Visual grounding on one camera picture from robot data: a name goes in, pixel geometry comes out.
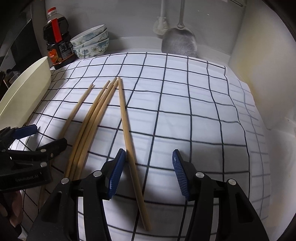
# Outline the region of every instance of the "grid pattern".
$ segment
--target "grid pattern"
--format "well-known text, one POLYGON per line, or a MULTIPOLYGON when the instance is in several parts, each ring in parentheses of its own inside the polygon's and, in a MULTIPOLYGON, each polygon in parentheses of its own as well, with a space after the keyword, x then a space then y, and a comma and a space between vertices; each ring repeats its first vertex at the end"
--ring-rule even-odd
MULTIPOLYGON (((67 133, 66 151, 53 163, 49 195, 63 176, 79 127, 107 80, 120 76, 136 153, 142 193, 153 230, 146 232, 136 205, 128 167, 116 195, 104 201, 113 240, 184 240, 193 203, 181 195, 171 161, 174 149, 198 171, 211 178, 238 181, 262 220, 268 216, 269 160, 260 116, 248 86, 227 75, 227 68, 191 57, 163 53, 120 53, 72 63, 52 71, 52 83, 30 117, 39 129, 15 141, 17 150, 34 150, 55 140, 74 105, 91 91, 67 133)), ((83 177, 102 167, 125 148, 119 95, 116 90, 89 150, 83 177)), ((39 188, 23 190, 23 228, 28 231, 38 214, 39 188)), ((80 239, 83 200, 79 200, 80 239)), ((212 238, 218 224, 215 200, 212 238)))

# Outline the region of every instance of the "chopstick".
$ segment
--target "chopstick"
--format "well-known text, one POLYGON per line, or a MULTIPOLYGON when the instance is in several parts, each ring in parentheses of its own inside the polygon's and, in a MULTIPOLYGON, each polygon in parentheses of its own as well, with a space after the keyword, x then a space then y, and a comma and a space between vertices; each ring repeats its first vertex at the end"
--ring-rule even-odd
POLYGON ((85 91, 85 93, 82 95, 82 97, 80 98, 80 100, 78 101, 78 103, 75 105, 74 109, 71 111, 68 119, 66 120, 66 123, 64 124, 63 129, 61 130, 61 132, 59 133, 59 139, 63 138, 69 125, 71 124, 72 119, 75 117, 75 115, 77 114, 79 108, 81 107, 82 103, 85 101, 85 99, 87 98, 87 96, 89 95, 89 93, 91 92, 91 89, 94 87, 93 84, 91 84, 89 86, 89 88, 85 91))
POLYGON ((92 106, 90 107, 89 111, 87 112, 83 122, 82 122, 82 125, 81 125, 81 128, 79 130, 79 133, 77 135, 77 138, 76 138, 76 141, 73 145, 73 148, 72 148, 72 151, 71 151, 71 154, 70 154, 70 157, 68 159, 68 163, 67 163, 67 167, 66 167, 66 170, 64 172, 64 177, 69 177, 69 174, 70 174, 70 170, 71 170, 71 166, 73 164, 73 160, 75 158, 75 154, 76 154, 76 151, 77 151, 77 148, 79 146, 79 143, 80 143, 80 140, 81 140, 81 137, 84 133, 84 130, 89 122, 89 119, 91 118, 91 115, 92 113, 94 112, 101 96, 103 95, 104 91, 106 90, 108 84, 110 83, 110 81, 108 80, 107 83, 104 85, 103 89, 100 91, 100 93, 98 94, 98 96, 96 97, 96 99, 94 100, 94 103, 92 104, 92 106))
POLYGON ((93 111, 92 115, 91 115, 91 118, 89 119, 88 123, 87 123, 87 126, 84 130, 84 133, 82 135, 82 138, 79 142, 79 145, 78 145, 78 148, 76 150, 76 153, 75 153, 75 157, 74 157, 74 160, 73 160, 73 164, 71 166, 71 170, 70 170, 70 174, 69 174, 69 178, 70 180, 74 180, 73 177, 75 175, 75 172, 76 172, 76 168, 77 168, 77 164, 78 164, 78 161, 79 161, 79 158, 80 158, 80 155, 81 155, 81 152, 83 150, 83 147, 85 145, 85 142, 86 140, 89 138, 89 132, 95 122, 95 119, 96 119, 96 116, 98 115, 105 99, 108 97, 108 94, 110 93, 114 83, 115 83, 115 80, 116 78, 109 84, 109 86, 107 87, 106 91, 104 92, 104 94, 102 95, 100 101, 98 102, 95 110, 93 111))
MULTIPOLYGON (((91 89, 94 87, 93 84, 91 84, 88 89, 84 92, 84 94, 82 95, 82 97, 79 99, 78 103, 75 105, 74 109, 71 111, 68 119, 66 120, 66 123, 64 124, 62 130, 59 133, 58 139, 63 138, 69 125, 71 124, 72 119, 75 117, 75 115, 77 114, 79 108, 81 107, 82 103, 85 101, 85 99, 88 97, 89 93, 91 92, 91 89)), ((40 192, 39 192, 39 199, 38 199, 38 208, 40 209, 43 206, 44 203, 44 192, 45 192, 45 187, 46 185, 42 185, 40 188, 40 192)))
POLYGON ((130 173, 131 173, 131 179, 133 182, 133 188, 135 191, 136 200, 137 200, 138 208, 140 211, 142 223, 144 225, 144 228, 147 231, 149 231, 151 230, 151 225, 150 225, 149 216, 145 207, 144 198, 142 195, 142 189, 139 182, 139 177, 137 174, 135 155, 133 152, 131 136, 129 134, 129 125, 128 125, 128 118, 126 114, 126 103, 124 100, 122 79, 120 77, 118 77, 118 86, 119 86, 119 101, 120 101, 122 128, 123 128, 124 141, 126 144, 126 152, 127 152, 127 159, 128 159, 128 164, 129 164, 130 173))
POLYGON ((75 175, 74 175, 73 180, 77 180, 77 179, 80 178, 80 175, 81 175, 81 172, 82 172, 84 163, 85 163, 85 159, 86 159, 86 156, 87 156, 88 149, 89 149, 89 147, 90 147, 90 145, 92 143, 92 140, 93 140, 93 137, 94 137, 94 135, 96 133, 97 127, 98 127, 99 123, 101 122, 101 120, 103 118, 103 115, 105 113, 105 110, 107 108, 107 105, 110 102, 110 100, 111 100, 111 98, 112 98, 112 96, 113 96, 113 94, 115 92, 115 89, 116 89, 117 85, 118 85, 118 80, 115 81, 112 89, 108 93, 108 96, 104 100, 104 103, 101 106, 100 111, 99 111, 99 113, 96 116, 96 119, 94 120, 94 122, 93 122, 93 124, 91 126, 91 129, 90 129, 90 131, 89 131, 89 133, 87 135, 85 144, 83 146, 81 155, 79 157, 79 161, 78 161, 78 164, 77 164, 77 168, 76 168, 76 171, 75 171, 75 175))

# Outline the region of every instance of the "ceramic bowl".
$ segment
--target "ceramic bowl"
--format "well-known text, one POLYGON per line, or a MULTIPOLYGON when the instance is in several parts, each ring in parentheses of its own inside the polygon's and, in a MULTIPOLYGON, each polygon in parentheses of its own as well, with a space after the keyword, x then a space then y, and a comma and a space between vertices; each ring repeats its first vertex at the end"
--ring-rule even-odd
POLYGON ((109 38, 98 43, 83 47, 80 49, 73 49, 79 58, 91 58, 105 52, 109 45, 109 38))
POLYGON ((92 44, 98 43, 100 41, 103 41, 103 40, 107 39, 108 37, 109 37, 108 36, 108 31, 106 29, 104 32, 100 33, 98 36, 95 36, 91 40, 86 41, 84 44, 73 47, 73 49, 77 50, 77 49, 80 49, 80 48, 83 48, 83 47, 87 47, 89 45, 92 45, 92 44))
POLYGON ((91 40, 95 36, 98 36, 102 32, 106 30, 106 25, 102 24, 93 28, 90 28, 78 35, 76 35, 74 38, 70 40, 73 47, 76 47, 78 45, 84 44, 86 41, 91 40))

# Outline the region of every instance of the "soy sauce bottle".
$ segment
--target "soy sauce bottle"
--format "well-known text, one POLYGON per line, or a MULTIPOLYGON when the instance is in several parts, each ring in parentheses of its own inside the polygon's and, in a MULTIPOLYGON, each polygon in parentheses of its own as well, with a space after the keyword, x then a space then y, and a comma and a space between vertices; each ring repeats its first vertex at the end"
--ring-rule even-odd
POLYGON ((55 69, 62 68, 76 59, 70 43, 67 19, 57 13, 55 7, 47 11, 47 24, 43 27, 43 38, 47 41, 48 55, 55 69))

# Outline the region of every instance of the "metal spatula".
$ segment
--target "metal spatula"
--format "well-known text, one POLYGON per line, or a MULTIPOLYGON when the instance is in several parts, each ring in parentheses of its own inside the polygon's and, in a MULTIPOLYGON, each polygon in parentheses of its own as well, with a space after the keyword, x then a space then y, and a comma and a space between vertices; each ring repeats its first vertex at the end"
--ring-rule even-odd
POLYGON ((181 0, 180 19, 177 26, 163 35, 161 51, 197 58, 197 44, 194 33, 183 24, 185 0, 181 0))

